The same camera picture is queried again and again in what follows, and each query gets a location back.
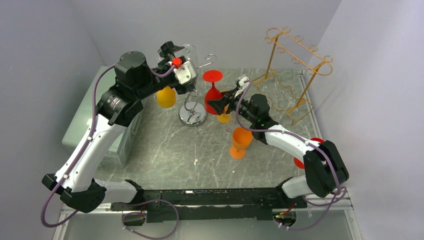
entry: gold metal rack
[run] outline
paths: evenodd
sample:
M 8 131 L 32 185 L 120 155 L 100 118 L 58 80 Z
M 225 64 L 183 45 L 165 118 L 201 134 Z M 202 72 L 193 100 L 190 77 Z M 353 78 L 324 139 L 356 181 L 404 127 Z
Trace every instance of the gold metal rack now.
M 273 36 L 273 37 L 270 37 L 269 32 L 270 31 L 273 31 L 273 30 L 278 30 L 279 33 L 277 35 Z M 318 51 L 318 47 L 317 46 L 311 45 L 309 47 L 306 47 L 305 45 L 303 45 L 301 43 L 302 40 L 303 40 L 303 37 L 300 36 L 300 35 L 296 35 L 295 37 L 293 37 L 293 36 L 291 36 L 289 34 L 290 31 L 291 31 L 290 27 L 285 27 L 283 29 L 273 27 L 273 28 L 268 29 L 268 31 L 266 31 L 266 38 L 265 38 L 265 40 L 269 40 L 269 42 L 268 42 L 269 44 L 270 43 L 274 43 L 273 44 L 273 47 L 272 47 L 271 57 L 269 58 L 268 67 L 266 68 L 265 74 L 263 74 L 263 75 L 257 77 L 256 79 L 254 79 L 253 80 L 253 83 L 256 85 L 257 91 L 260 92 L 259 84 L 262 83 L 263 81 L 271 78 L 272 76 L 276 75 L 277 76 L 278 83 L 282 87 L 284 87 L 284 88 L 290 88 L 291 95 L 293 96 L 293 98 L 297 99 L 296 104 L 293 107 L 291 107 L 290 109 L 288 109 L 288 110 L 278 109 L 274 105 L 273 100 L 270 97 L 269 97 L 269 100 L 271 101 L 271 105 L 272 105 L 272 107 L 275 110 L 280 111 L 280 112 L 285 112 L 291 118 L 291 125 L 293 126 L 297 122 L 299 122 L 300 120 L 302 120 L 304 117 L 306 117 L 312 111 L 312 109 L 314 109 L 314 105 L 309 100 L 307 100 L 306 98 L 304 98 L 305 93 L 308 90 L 309 86 L 311 85 L 312 81 L 314 80 L 314 78 L 315 78 L 315 76 L 317 74 L 318 75 L 321 75 L 321 76 L 328 76 L 328 75 L 330 75 L 333 72 L 333 66 L 330 64 L 333 61 L 333 59 L 329 55 L 326 55 L 324 57 L 319 56 L 318 54 L 316 54 L 316 51 Z M 318 59 L 320 59 L 321 60 L 321 63 L 319 63 L 318 65 L 316 65 L 314 67 L 309 66 L 307 63 L 305 63 L 304 61 L 302 61 L 299 57 L 297 57 L 296 55 L 294 55 L 291 51 L 287 50 L 287 48 L 283 47 L 281 44 L 278 43 L 278 40 L 279 40 L 279 38 L 281 36 L 287 36 L 288 38 L 290 38 L 291 40 L 293 40 L 294 42 L 296 42 L 298 45 L 300 45 L 301 47 L 303 47 L 304 49 L 306 49 L 308 52 L 310 52 L 311 54 L 313 54 L 313 56 L 315 56 Z M 277 50 L 278 50 L 279 53 L 282 53 L 282 54 L 283 53 L 288 53 L 289 55 L 291 55 L 292 56 L 291 61 L 294 64 L 303 64 L 306 67 L 306 71 L 307 72 L 311 72 L 310 75 L 312 75 L 312 76 L 311 76 L 309 82 L 307 83 L 305 89 L 303 90 L 302 94 L 300 95 L 300 97 L 296 97 L 293 94 L 293 90 L 292 90 L 292 87 L 291 86 L 282 84 L 281 81 L 280 81 L 280 77 L 277 74 L 277 72 L 275 72 L 271 68 L 271 62 L 273 60 L 273 56 L 274 56 L 274 52 L 276 50 L 276 47 L 277 47 Z M 329 71 L 327 71 L 327 72 L 320 72 L 321 67 L 323 67 L 325 65 L 327 65 L 326 69 L 329 68 Z M 295 110 L 296 108 L 298 108 L 299 106 L 301 106 L 302 104 L 305 104 L 305 103 L 307 103 L 307 104 L 310 105 L 309 111 L 305 115 L 301 116 L 299 119 L 295 119 L 290 113 L 293 110 Z

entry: metal frame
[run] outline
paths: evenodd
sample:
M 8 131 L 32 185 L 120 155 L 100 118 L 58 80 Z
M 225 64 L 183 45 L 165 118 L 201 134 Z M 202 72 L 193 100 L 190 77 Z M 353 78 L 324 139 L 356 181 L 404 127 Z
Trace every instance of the metal frame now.
M 299 78 L 299 82 L 302 86 L 303 89 L 305 89 L 306 84 L 305 84 L 305 71 L 297 71 L 296 72 Z M 310 101 L 310 96 L 308 94 L 308 92 L 305 93 L 305 97 Z M 314 131 L 316 133 L 316 135 L 318 137 L 322 137 L 320 129 L 318 127 L 318 123 L 317 123 L 317 118 L 315 116 L 315 112 L 314 110 L 311 111 L 310 114 L 310 118 L 313 122 L 313 128 Z M 315 204 L 324 204 L 324 203 L 329 203 L 331 201 L 331 195 L 325 197 L 325 198 L 320 198 L 316 195 L 308 195 L 306 196 L 306 198 L 315 203 Z M 227 205 L 214 205 L 214 207 L 224 207 Z M 186 206 L 186 207 L 200 207 L 200 205 L 190 205 L 190 206 Z M 327 207 L 326 206 L 322 206 L 322 207 L 318 207 L 318 206 L 312 206 L 308 204 L 307 208 L 295 208 L 296 211 L 323 211 L 325 210 Z M 74 209 L 66 206 L 65 204 L 62 206 L 62 209 L 60 211 L 60 217 L 59 217 L 59 221 L 64 220 L 67 216 L 69 216 L 73 211 L 75 211 Z M 272 209 L 273 212 L 284 212 L 287 211 L 286 208 L 275 208 Z M 346 196 L 344 197 L 344 199 L 340 200 L 339 202 L 333 204 L 330 208 L 330 211 L 344 211 L 344 214 L 346 216 L 346 221 L 348 224 L 348 227 L 350 229 L 350 234 L 352 236 L 353 240 L 362 240 L 362 235 L 361 235 L 361 231 L 358 225 L 358 221 L 357 218 L 355 216 L 355 212 L 354 212 L 354 208 L 351 202 L 351 198 L 349 196 L 349 193 L 346 194 Z M 126 213 L 130 213 L 132 211 L 111 211 L 111 203 L 105 203 L 105 204 L 101 204 L 99 205 L 95 210 L 89 212 L 89 213 L 82 213 L 82 212 L 78 212 L 77 215 L 79 214 L 108 214 L 108 215 L 122 215 L 122 214 L 126 214 Z M 65 223 L 61 226 L 58 226 L 56 228 L 56 231 L 54 233 L 53 236 L 53 240 L 63 240 L 65 237 L 65 233 L 67 230 L 67 226 L 68 223 Z

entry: silver hook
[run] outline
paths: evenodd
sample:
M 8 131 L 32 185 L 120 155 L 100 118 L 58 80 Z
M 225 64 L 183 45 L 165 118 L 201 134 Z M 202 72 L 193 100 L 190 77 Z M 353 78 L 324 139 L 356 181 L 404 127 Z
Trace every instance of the silver hook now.
M 197 69 L 200 69 L 200 68 L 203 68 L 205 66 L 211 65 L 213 62 L 215 62 L 217 60 L 217 56 L 215 54 L 208 54 L 204 59 L 205 60 L 211 60 L 211 59 L 213 59 L 213 60 L 211 62 L 208 62 L 208 63 L 204 64 L 204 65 L 201 65 L 201 66 L 196 67 Z

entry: red object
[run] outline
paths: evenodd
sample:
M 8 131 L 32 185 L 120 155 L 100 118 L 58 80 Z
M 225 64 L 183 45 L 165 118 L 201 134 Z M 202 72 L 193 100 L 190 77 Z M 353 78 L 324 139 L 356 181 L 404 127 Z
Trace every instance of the red object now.
M 311 138 L 311 140 L 312 141 L 317 141 L 318 143 L 320 143 L 320 144 L 323 144 L 324 143 L 324 140 L 322 140 L 321 138 L 319 138 L 319 137 L 313 137 L 313 138 Z M 304 165 L 304 163 L 303 162 L 301 162 L 299 159 L 297 159 L 297 158 L 294 158 L 293 159 L 293 161 L 294 161 L 294 164 L 298 167 L 298 168 L 300 168 L 300 169 L 305 169 L 305 165 Z
M 213 114 L 213 115 L 219 115 L 217 111 L 214 110 L 213 107 L 211 107 L 208 104 L 209 100 L 214 99 L 221 99 L 223 95 L 221 92 L 215 87 L 215 83 L 218 82 L 223 78 L 223 73 L 218 70 L 209 70 L 203 74 L 203 80 L 205 82 L 212 83 L 212 87 L 207 91 L 206 95 L 204 96 L 204 109 L 206 112 Z
M 178 57 L 174 57 L 171 66 L 175 66 L 175 68 L 178 69 L 181 64 L 183 64 L 183 60 L 179 59 Z
M 209 70 L 203 73 L 203 80 L 208 83 L 216 83 L 223 78 L 223 73 L 218 70 Z

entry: marble tabletop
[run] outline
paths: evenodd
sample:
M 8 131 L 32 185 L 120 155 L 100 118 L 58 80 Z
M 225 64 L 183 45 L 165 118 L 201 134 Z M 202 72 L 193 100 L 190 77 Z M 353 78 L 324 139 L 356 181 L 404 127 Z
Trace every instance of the marble tabletop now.
M 216 83 L 220 91 L 233 89 L 241 74 L 253 80 L 265 72 L 265 69 L 218 70 L 223 73 L 222 80 Z M 294 94 L 300 96 L 303 88 L 297 71 L 281 69 L 277 73 L 281 83 L 292 86 Z M 200 103 L 204 102 L 204 96 L 211 88 L 210 83 L 203 81 L 202 75 L 200 71 L 196 86 Z M 262 82 L 259 90 L 271 97 L 279 109 L 289 109 L 296 103 L 290 89 L 280 86 L 275 76 Z M 252 86 L 246 98 L 257 92 L 258 89 Z M 200 126 L 184 126 L 178 115 L 185 97 L 177 96 L 176 104 L 171 108 L 161 108 L 154 96 L 149 97 L 126 166 L 99 167 L 95 178 L 104 181 L 131 179 L 144 189 L 259 188 L 275 187 L 289 177 L 304 174 L 294 165 L 293 156 L 254 139 L 243 159 L 233 159 L 229 153 L 231 133 L 238 127 L 234 112 L 226 124 L 209 114 Z M 307 112 L 308 108 L 303 104 L 293 115 L 300 117 Z M 310 116 L 292 126 L 292 120 L 283 111 L 271 107 L 269 114 L 290 131 L 305 138 L 317 137 Z M 242 123 L 249 126 L 244 119 Z

